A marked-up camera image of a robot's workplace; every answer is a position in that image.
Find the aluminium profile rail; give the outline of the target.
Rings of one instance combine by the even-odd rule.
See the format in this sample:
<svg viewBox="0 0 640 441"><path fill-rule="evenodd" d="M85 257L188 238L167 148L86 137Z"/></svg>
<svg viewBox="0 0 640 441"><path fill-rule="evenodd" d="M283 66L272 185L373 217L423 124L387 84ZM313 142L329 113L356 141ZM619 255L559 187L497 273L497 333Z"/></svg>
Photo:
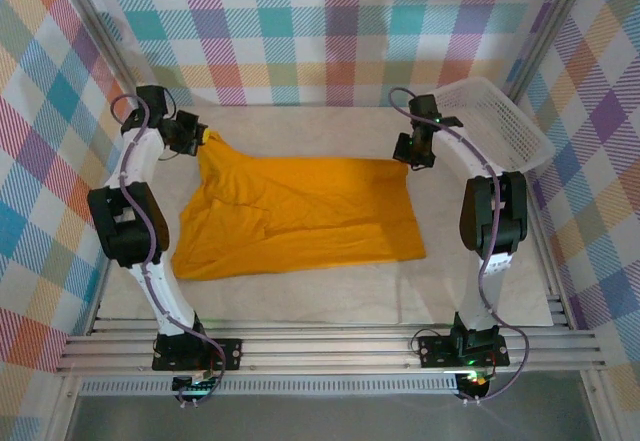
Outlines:
<svg viewBox="0 0 640 441"><path fill-rule="evenodd" d="M67 341L57 364L65 374L148 374L155 324L145 319L99 319L85 336ZM417 373L416 324L209 323L212 338L239 338L239 374ZM602 369L604 351L590 331L565 324L502 329L510 358L507 371Z"/></svg>

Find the yellow t-shirt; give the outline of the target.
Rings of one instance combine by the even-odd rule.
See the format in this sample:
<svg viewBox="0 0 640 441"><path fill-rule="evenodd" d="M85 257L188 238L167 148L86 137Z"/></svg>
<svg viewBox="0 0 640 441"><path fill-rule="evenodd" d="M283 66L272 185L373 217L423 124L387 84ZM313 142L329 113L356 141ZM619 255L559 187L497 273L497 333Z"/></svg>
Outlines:
<svg viewBox="0 0 640 441"><path fill-rule="evenodd" d="M212 281L423 259L407 166L344 157L252 157L212 133L180 215L175 276Z"/></svg>

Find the white plastic lattice basket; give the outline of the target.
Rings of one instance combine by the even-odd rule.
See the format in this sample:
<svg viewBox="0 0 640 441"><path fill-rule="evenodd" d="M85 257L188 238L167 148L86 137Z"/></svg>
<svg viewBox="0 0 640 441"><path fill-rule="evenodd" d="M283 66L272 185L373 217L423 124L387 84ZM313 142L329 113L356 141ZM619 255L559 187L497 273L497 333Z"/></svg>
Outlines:
<svg viewBox="0 0 640 441"><path fill-rule="evenodd" d="M504 170L525 173L553 157L552 142L488 79L456 81L435 89L433 95L440 112L457 117L466 138Z"/></svg>

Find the colourful plaid backdrop cloth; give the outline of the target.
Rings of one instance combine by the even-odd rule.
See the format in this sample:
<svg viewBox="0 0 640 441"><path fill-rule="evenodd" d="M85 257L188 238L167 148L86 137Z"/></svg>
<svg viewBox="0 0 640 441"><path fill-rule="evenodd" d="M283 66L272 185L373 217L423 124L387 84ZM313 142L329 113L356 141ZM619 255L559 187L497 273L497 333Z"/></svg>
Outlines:
<svg viewBox="0 0 640 441"><path fill-rule="evenodd" d="M394 86L524 71L559 0L88 0L139 81L179 102L377 106ZM39 441L38 390L105 265L86 195L119 154L119 77L72 0L0 0L0 441ZM523 99L556 155L533 178L577 324L640 441L640 0L576 0Z"/></svg>

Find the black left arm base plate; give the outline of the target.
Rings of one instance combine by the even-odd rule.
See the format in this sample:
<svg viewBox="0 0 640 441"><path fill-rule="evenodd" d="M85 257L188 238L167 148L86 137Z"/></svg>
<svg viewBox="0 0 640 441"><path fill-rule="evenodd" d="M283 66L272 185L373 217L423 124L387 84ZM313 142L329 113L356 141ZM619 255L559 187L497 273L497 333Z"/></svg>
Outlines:
<svg viewBox="0 0 640 441"><path fill-rule="evenodd" d="M153 344L153 371L235 371L240 368L242 340L218 338L215 342L224 355L210 342L188 333L175 336L158 334Z"/></svg>

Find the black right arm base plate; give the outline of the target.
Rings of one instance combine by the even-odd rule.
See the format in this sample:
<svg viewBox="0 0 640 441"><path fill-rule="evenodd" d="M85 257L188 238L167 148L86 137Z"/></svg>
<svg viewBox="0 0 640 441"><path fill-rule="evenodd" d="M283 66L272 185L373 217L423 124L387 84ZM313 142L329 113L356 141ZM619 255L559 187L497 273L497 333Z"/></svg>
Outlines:
<svg viewBox="0 0 640 441"><path fill-rule="evenodd" d="M422 368L510 365L505 339L496 327L469 332L452 329L447 336L421 336L418 338L418 355Z"/></svg>

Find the aluminium frame post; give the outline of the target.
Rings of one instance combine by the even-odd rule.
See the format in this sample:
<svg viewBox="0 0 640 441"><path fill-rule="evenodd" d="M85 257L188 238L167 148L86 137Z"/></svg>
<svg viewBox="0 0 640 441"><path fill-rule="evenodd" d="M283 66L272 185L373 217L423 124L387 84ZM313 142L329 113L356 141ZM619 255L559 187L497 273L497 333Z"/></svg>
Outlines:
<svg viewBox="0 0 640 441"><path fill-rule="evenodd" d="M531 0L516 33L516 47L503 69L502 91L514 103L524 96L551 43L577 0Z"/></svg>
<svg viewBox="0 0 640 441"><path fill-rule="evenodd" d="M116 79L126 91L134 91L136 82L131 70L126 66L115 41L107 30L105 23L98 15L91 0L70 0L85 25L89 36L104 56Z"/></svg>

